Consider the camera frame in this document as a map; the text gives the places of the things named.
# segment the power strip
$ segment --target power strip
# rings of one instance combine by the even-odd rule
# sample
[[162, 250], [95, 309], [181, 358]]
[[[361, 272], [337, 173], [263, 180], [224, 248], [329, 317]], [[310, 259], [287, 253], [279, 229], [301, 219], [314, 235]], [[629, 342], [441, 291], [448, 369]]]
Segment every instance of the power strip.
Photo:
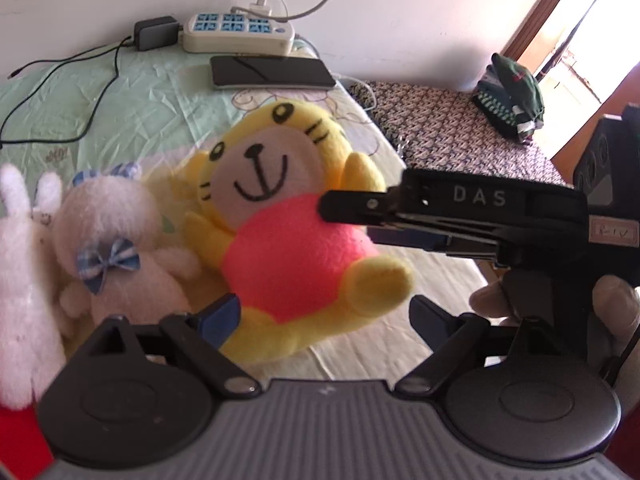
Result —
[[184, 25], [182, 47], [187, 52], [288, 56], [294, 36], [290, 23], [245, 14], [201, 12]]

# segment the bed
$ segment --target bed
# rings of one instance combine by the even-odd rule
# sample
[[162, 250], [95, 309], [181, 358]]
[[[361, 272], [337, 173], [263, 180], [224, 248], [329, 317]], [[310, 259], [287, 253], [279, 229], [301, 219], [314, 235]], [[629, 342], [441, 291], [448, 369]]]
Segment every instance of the bed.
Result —
[[[296, 43], [297, 56], [312, 56]], [[11, 161], [25, 173], [33, 193], [38, 176], [57, 171], [69, 183], [81, 170], [108, 170], [120, 162], [138, 161], [144, 179], [163, 214], [163, 244], [180, 243], [184, 212], [196, 209], [192, 195], [172, 178], [197, 148], [211, 148], [216, 139], [247, 112], [278, 97], [315, 102], [327, 108], [344, 127], [354, 149], [369, 153], [388, 185], [398, 182], [404, 163], [395, 149], [342, 86], [331, 91], [216, 91], [210, 85], [209, 56], [186, 54], [178, 46], [149, 52], [125, 50], [120, 78], [111, 86], [88, 136], [75, 144], [5, 145], [0, 162]], [[0, 118], [29, 94], [47, 68], [0, 86]], [[65, 66], [8, 121], [3, 139], [63, 139], [79, 133], [103, 85], [113, 75], [106, 55]], [[416, 294], [425, 294], [452, 313], [468, 310], [469, 295], [486, 282], [475, 263], [406, 248], [380, 247], [404, 258], [415, 271]], [[205, 275], [188, 289], [195, 309], [225, 292], [219, 276]], [[366, 328], [327, 339], [290, 358], [248, 371], [269, 378], [367, 379], [395, 382], [430, 353], [408, 323], [407, 304]], [[67, 342], [71, 354], [91, 330], [84, 320], [76, 338]]]
[[[378, 102], [369, 115], [409, 167], [566, 185], [535, 143], [501, 137], [470, 92], [393, 82], [369, 85]], [[350, 92], [364, 108], [372, 105], [364, 86], [352, 86]]]

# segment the metal screw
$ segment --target metal screw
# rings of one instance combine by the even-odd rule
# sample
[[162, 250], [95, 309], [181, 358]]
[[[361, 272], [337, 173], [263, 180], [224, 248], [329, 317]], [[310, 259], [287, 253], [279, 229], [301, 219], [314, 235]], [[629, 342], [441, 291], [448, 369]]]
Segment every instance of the metal screw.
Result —
[[225, 381], [225, 390], [239, 395], [252, 394], [258, 384], [251, 377], [231, 377]]
[[429, 381], [423, 377], [405, 377], [398, 384], [396, 384], [402, 393], [407, 395], [419, 396], [429, 393], [431, 385]]

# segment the doorway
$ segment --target doorway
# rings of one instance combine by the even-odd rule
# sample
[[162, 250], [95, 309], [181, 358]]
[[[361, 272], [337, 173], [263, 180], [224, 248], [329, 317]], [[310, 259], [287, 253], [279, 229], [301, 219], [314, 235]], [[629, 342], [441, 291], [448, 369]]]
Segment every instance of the doorway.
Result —
[[[592, 1], [561, 0], [554, 13], [559, 12], [563, 16], [582, 15]], [[597, 0], [558, 64], [540, 82], [545, 102], [545, 126], [534, 134], [534, 140], [549, 158], [596, 113], [640, 61], [638, 9], [640, 0]], [[548, 21], [553, 20], [557, 22], [558, 17], [551, 15]], [[557, 27], [557, 23], [545, 23], [545, 26], [548, 31], [553, 26]], [[565, 30], [564, 37], [558, 38], [554, 49], [564, 41], [568, 32]], [[529, 48], [521, 57], [521, 62], [536, 73], [543, 63], [531, 67], [532, 52]]]

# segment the black charger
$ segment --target black charger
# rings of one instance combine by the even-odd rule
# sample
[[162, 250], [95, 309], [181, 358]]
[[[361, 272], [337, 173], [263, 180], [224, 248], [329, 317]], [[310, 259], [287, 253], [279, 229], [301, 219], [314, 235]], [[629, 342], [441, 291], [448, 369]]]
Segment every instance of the black charger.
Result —
[[173, 16], [162, 16], [137, 22], [133, 42], [138, 50], [152, 50], [178, 43], [180, 24]]

